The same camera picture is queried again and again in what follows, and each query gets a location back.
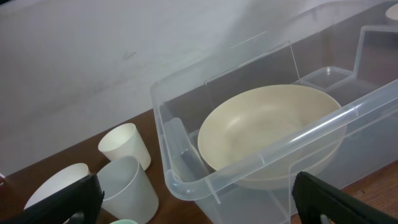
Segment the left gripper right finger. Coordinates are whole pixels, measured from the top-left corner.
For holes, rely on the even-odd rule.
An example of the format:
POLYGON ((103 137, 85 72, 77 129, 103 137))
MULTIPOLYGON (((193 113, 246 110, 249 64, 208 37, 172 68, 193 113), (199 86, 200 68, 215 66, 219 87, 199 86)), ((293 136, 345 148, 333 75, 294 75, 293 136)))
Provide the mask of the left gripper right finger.
POLYGON ((396 218, 366 205, 308 172, 296 175, 292 196, 304 224, 322 224, 322 215, 334 223, 397 224, 396 218))

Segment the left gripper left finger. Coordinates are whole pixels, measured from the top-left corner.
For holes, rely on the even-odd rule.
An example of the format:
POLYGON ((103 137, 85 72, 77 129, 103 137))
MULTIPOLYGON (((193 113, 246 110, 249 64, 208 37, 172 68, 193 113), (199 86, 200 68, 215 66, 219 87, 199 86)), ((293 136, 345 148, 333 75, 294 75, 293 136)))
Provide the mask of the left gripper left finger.
POLYGON ((88 174, 22 213, 1 224, 82 223, 95 224, 101 211, 104 192, 97 175, 88 174))

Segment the cream plate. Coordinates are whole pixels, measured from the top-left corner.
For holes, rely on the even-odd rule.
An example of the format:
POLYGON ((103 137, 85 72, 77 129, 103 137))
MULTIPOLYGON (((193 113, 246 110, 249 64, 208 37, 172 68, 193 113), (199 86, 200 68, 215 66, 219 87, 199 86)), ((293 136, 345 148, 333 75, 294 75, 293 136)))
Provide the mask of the cream plate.
MULTIPOLYGON (((220 170, 268 146, 306 125, 340 109, 330 95, 301 85, 271 85, 238 94, 214 109, 198 134, 198 150, 205 162, 220 170)), ((289 165, 319 150, 303 169, 317 174, 335 157, 346 127, 278 159, 263 169, 238 180, 237 184, 257 190, 277 190, 288 186, 289 165)))
POLYGON ((398 4, 391 6, 385 13, 386 18, 391 22, 398 21, 398 4))

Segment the clear plastic storage container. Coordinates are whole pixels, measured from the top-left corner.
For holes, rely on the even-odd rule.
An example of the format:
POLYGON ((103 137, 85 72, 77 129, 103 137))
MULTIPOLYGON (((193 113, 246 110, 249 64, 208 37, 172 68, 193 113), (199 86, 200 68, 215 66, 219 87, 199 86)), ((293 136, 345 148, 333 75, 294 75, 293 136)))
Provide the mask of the clear plastic storage container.
POLYGON ((295 176, 397 167, 396 1, 310 9, 151 88, 165 183, 213 223, 289 223, 295 176))

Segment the white small bowl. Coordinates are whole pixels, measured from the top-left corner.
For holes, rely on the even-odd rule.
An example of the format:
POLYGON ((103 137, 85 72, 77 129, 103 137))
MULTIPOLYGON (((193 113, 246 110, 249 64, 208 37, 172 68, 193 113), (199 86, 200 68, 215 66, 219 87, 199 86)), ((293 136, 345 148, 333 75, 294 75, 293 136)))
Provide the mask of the white small bowl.
POLYGON ((88 166, 84 163, 72 164, 47 179, 28 199, 24 210, 37 204, 41 200, 64 189, 74 182, 84 178, 90 173, 88 166))

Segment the mint green cup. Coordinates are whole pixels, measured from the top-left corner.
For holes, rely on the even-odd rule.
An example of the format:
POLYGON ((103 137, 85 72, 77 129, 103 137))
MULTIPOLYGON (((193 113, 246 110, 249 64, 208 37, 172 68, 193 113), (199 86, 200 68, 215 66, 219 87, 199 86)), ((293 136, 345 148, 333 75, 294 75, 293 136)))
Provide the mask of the mint green cup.
POLYGON ((111 222, 110 224, 138 224, 137 222, 135 222, 134 220, 117 220, 115 222, 111 222))

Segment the grey translucent cup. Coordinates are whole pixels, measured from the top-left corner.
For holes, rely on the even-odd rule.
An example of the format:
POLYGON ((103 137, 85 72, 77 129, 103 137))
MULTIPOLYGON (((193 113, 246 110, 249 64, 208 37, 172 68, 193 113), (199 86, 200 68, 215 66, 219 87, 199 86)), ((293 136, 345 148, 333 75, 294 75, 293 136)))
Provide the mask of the grey translucent cup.
POLYGON ((156 214, 159 198, 135 157, 108 163, 97 177, 104 192, 101 207, 114 217, 147 223, 156 214))

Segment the cream white cup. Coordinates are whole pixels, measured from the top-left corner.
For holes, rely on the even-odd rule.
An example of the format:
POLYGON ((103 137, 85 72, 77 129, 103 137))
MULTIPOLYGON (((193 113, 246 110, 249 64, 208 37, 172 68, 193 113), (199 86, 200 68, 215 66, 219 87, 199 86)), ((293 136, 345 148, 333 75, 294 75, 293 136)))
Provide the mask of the cream white cup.
POLYGON ((124 156, 135 157, 147 170, 151 156, 135 124, 124 123, 108 132, 99 142, 98 150, 110 161, 124 156))

